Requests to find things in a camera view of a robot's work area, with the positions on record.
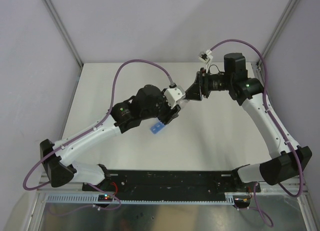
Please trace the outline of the blue pill organizer box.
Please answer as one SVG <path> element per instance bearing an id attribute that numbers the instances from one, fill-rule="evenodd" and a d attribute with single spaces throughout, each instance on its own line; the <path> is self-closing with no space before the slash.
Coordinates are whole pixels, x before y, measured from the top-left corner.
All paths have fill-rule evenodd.
<path id="1" fill-rule="evenodd" d="M 156 135 L 158 134 L 166 125 L 163 124 L 161 121 L 158 121 L 153 126 L 150 127 L 150 131 Z"/>

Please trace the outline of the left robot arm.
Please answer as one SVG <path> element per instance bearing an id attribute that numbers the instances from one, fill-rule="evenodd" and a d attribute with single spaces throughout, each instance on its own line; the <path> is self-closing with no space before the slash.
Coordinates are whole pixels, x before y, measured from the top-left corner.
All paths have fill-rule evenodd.
<path id="1" fill-rule="evenodd" d="M 54 151 L 42 162 L 53 188 L 72 183 L 87 183 L 99 190 L 107 190 L 111 176 L 103 164 L 76 162 L 76 159 L 102 141 L 138 127 L 142 121 L 157 118 L 167 125 L 178 117 L 181 101 L 186 94 L 180 86 L 165 88 L 148 84 L 136 95 L 115 104 L 106 117 L 88 127 L 84 132 L 56 142 L 46 139 L 40 143 L 42 157 Z"/>

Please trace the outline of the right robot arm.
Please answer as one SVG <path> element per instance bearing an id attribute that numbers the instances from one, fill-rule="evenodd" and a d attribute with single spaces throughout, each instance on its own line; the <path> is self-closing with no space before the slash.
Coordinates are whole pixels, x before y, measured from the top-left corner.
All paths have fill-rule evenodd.
<path id="1" fill-rule="evenodd" d="M 242 53 L 224 56 L 224 71 L 212 74 L 206 68 L 196 73 L 194 83 L 186 90 L 189 101 L 208 98 L 212 91 L 228 91 L 251 117 L 264 139 L 270 160 L 248 164 L 233 170 L 232 188 L 243 191 L 251 182 L 266 182 L 273 186 L 303 174 L 312 157 L 308 146 L 302 147 L 289 134 L 275 113 L 264 87 L 257 78 L 248 76 L 246 59 Z"/>

